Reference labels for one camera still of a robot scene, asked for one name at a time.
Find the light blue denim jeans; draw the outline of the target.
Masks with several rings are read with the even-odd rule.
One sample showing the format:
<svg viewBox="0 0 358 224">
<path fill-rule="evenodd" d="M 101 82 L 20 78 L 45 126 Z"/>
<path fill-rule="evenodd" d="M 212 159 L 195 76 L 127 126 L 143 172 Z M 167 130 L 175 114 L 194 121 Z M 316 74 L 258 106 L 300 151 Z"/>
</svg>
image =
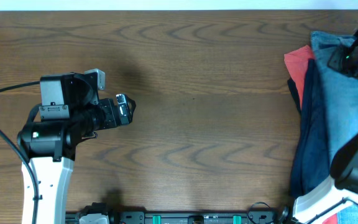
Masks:
<svg viewBox="0 0 358 224">
<path fill-rule="evenodd" d="M 350 46 L 351 36 L 321 31 L 311 33 L 311 48 L 318 68 L 325 105 L 330 166 L 335 154 L 358 133 L 358 80 L 329 68 L 337 47 Z"/>
</svg>

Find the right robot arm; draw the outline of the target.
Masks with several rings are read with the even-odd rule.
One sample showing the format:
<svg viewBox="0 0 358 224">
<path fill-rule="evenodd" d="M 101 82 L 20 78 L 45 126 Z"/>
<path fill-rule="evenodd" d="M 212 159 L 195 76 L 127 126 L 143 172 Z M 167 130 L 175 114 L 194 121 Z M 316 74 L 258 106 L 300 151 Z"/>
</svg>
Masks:
<svg viewBox="0 0 358 224">
<path fill-rule="evenodd" d="M 358 223 L 358 30 L 314 31 L 285 63 L 301 127 L 279 222 Z"/>
</svg>

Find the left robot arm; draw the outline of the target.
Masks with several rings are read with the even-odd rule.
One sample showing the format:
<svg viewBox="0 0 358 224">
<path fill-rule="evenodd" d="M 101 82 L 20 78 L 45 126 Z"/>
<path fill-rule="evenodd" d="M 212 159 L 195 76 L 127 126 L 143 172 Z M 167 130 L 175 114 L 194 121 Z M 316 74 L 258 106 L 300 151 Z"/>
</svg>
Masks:
<svg viewBox="0 0 358 224">
<path fill-rule="evenodd" d="M 104 88 L 98 69 L 41 77 L 42 102 L 17 135 L 25 152 L 23 223 L 64 223 L 77 145 L 132 123 L 135 101 L 125 94 L 99 99 Z"/>
</svg>

